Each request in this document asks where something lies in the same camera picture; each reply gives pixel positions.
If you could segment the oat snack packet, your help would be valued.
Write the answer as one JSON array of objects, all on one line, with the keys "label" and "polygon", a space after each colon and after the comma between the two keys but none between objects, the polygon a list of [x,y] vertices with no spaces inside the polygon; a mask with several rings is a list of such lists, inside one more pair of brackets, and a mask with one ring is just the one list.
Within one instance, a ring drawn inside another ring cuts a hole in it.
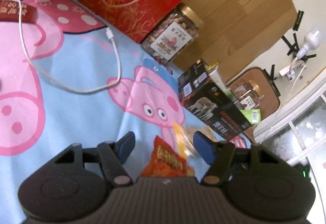
[{"label": "oat snack packet", "polygon": [[213,130],[207,126],[201,127],[192,127],[192,126],[182,126],[177,123],[173,123],[173,130],[175,134],[175,141],[178,153],[184,159],[189,157],[195,157],[197,151],[193,146],[193,135],[195,132],[199,131],[203,133],[210,140],[217,142],[216,135],[213,133]]}]

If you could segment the green snack packet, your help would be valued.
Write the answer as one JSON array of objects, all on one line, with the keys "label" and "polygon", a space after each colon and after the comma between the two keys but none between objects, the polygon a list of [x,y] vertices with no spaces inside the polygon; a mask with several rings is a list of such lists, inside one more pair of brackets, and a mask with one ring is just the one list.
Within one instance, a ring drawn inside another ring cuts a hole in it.
[{"label": "green snack packet", "polygon": [[261,123],[260,109],[240,110],[240,112],[246,117],[250,124],[258,125]]}]

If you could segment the orange snack packet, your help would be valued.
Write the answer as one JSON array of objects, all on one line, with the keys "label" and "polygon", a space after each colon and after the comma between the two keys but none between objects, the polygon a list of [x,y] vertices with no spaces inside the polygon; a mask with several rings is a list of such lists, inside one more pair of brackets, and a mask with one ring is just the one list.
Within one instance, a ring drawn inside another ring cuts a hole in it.
[{"label": "orange snack packet", "polygon": [[150,161],[141,177],[194,177],[194,169],[161,137],[156,136]]}]

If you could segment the black cardboard snack box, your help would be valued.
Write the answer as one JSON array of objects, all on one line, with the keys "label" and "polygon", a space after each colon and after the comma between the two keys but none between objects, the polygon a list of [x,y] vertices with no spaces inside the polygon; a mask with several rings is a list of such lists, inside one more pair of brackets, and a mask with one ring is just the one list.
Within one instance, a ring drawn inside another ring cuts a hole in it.
[{"label": "black cardboard snack box", "polygon": [[178,78],[181,105],[226,140],[251,127],[237,106],[215,84],[199,59]]}]

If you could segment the nut jar on brown mat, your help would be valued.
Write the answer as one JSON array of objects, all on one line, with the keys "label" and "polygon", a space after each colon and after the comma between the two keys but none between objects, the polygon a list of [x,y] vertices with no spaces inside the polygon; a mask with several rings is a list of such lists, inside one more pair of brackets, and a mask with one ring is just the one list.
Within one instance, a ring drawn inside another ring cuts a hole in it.
[{"label": "nut jar on brown mat", "polygon": [[244,110],[258,109],[264,93],[252,79],[239,78],[229,88]]}]

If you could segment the brown seat cushion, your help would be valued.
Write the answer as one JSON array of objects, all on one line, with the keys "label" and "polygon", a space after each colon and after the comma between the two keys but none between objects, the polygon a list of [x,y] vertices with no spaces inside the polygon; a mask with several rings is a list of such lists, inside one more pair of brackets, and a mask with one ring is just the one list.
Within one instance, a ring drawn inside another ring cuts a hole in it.
[{"label": "brown seat cushion", "polygon": [[265,70],[252,67],[244,71],[227,87],[239,100],[244,110],[259,110],[263,121],[273,114],[280,106],[279,92],[271,84]]}]

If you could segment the cartoon pig blanket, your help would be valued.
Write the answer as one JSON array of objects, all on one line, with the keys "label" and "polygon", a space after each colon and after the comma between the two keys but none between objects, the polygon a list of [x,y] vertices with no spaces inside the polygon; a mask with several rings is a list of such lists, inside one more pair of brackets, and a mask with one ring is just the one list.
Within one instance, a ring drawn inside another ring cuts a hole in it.
[{"label": "cartoon pig blanket", "polygon": [[[181,71],[159,66],[117,29],[111,44],[107,26],[71,0],[39,4],[33,24],[1,22],[1,223],[24,220],[19,186],[70,144],[96,147],[134,132],[125,168],[137,178],[156,136],[174,137],[173,123],[204,126],[171,94]],[[146,99],[167,95],[162,116],[168,127],[125,112],[111,98],[116,89],[89,94],[116,80],[118,68],[134,94],[144,81],[159,89],[145,92]]]}]

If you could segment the nut jar beside red bag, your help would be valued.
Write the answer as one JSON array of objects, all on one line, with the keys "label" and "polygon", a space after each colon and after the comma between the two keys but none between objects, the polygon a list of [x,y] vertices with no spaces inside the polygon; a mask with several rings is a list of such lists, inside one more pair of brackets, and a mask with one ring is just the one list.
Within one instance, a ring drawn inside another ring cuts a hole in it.
[{"label": "nut jar beside red bag", "polygon": [[166,66],[183,51],[203,27],[203,20],[184,3],[178,4],[142,41],[141,47]]}]

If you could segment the wood pattern board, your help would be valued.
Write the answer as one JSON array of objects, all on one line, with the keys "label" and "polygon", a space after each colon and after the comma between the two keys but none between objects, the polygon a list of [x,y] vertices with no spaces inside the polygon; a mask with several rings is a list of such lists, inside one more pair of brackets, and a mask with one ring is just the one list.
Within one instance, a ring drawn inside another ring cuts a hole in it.
[{"label": "wood pattern board", "polygon": [[292,0],[185,0],[204,22],[198,38],[174,64],[187,70],[198,59],[219,63],[229,81],[272,47],[295,23]]}]

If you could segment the small red box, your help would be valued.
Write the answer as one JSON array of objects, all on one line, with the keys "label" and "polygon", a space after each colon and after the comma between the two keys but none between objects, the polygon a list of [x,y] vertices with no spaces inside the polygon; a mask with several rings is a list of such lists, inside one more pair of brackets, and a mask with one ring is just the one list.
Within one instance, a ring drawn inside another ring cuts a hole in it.
[{"label": "small red box", "polygon": [[[21,3],[22,23],[34,23],[37,18],[37,9],[31,5]],[[1,0],[0,21],[18,22],[20,7],[18,2],[10,0]]]}]

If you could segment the white window frame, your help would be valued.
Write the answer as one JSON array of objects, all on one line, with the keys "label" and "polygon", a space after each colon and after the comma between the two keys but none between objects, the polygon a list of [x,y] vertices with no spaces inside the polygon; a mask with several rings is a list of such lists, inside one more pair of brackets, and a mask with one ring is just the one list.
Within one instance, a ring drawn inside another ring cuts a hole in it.
[{"label": "white window frame", "polygon": [[258,125],[254,130],[254,139],[256,143],[262,143],[284,127],[288,126],[294,133],[298,143],[303,146],[303,140],[293,125],[293,121],[300,115],[304,114],[304,112],[308,110],[317,99],[321,98],[322,100],[325,100],[325,96],[323,95],[324,92],[325,71],[321,71],[319,75],[317,75],[315,79],[302,89],[302,91],[300,91],[294,98]]}]

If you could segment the white wall plug adapter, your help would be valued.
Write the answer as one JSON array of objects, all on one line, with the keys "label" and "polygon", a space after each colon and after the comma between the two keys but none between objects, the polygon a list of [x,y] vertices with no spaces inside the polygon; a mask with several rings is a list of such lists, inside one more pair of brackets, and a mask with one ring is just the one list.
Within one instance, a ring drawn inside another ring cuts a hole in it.
[{"label": "white wall plug adapter", "polygon": [[296,78],[296,71],[297,70],[301,70],[302,68],[304,68],[304,66],[306,65],[306,63],[302,60],[298,60],[290,65],[288,65],[287,67],[284,67],[282,70],[279,71],[279,76],[281,78],[287,78],[289,82],[292,82],[295,80]]}]

